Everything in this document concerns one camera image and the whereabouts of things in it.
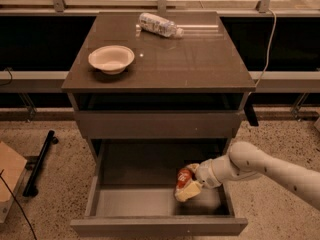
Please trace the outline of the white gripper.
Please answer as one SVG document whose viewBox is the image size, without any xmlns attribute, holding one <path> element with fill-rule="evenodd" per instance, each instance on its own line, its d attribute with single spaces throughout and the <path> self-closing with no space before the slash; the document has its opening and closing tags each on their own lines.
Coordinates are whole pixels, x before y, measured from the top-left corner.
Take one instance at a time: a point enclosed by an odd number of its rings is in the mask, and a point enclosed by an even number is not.
<svg viewBox="0 0 320 240">
<path fill-rule="evenodd" d="M 199 163 L 192 163 L 186 166 L 195 173 L 196 179 L 206 188 L 216 188 L 228 179 L 230 163 L 226 157 L 208 159 Z M 177 185 L 174 196 L 179 202 L 186 202 L 200 194 L 202 185 L 197 181 L 189 181 L 184 185 Z"/>
</svg>

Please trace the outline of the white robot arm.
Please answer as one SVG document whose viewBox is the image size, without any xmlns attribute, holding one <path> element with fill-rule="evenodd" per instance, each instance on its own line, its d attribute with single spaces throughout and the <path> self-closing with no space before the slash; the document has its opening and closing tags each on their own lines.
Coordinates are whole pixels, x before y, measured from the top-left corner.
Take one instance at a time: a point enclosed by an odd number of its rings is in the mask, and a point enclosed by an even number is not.
<svg viewBox="0 0 320 240">
<path fill-rule="evenodd" d="M 260 175 L 320 209 L 319 172 L 274 158 L 245 141 L 235 142 L 226 155 L 180 169 L 174 195 L 177 201 L 185 202 L 204 188 L 217 188 L 229 181 L 251 180 Z"/>
</svg>

